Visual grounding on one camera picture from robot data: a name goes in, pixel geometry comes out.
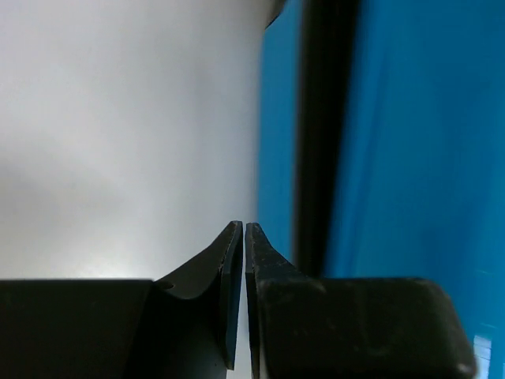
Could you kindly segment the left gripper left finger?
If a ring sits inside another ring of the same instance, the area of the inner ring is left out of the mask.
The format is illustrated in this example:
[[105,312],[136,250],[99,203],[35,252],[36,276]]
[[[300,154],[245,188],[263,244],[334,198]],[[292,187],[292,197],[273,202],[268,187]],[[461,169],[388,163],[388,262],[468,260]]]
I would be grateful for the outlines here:
[[4,280],[4,378],[224,378],[234,368],[243,226],[159,280]]

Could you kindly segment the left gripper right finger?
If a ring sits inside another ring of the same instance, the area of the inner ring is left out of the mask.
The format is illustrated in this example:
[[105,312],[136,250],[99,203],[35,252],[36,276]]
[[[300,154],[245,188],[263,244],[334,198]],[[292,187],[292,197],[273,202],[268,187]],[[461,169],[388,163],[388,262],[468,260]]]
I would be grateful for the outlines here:
[[245,229],[255,378],[473,378],[449,296],[422,278],[314,279]]

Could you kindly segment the blue kids suitcase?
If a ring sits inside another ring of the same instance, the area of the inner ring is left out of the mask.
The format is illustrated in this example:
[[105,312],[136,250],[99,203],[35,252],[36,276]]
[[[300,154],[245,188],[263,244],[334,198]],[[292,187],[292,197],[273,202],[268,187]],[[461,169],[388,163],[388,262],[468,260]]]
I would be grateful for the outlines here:
[[262,46],[259,222],[314,279],[422,278],[504,375],[504,4],[282,1]]

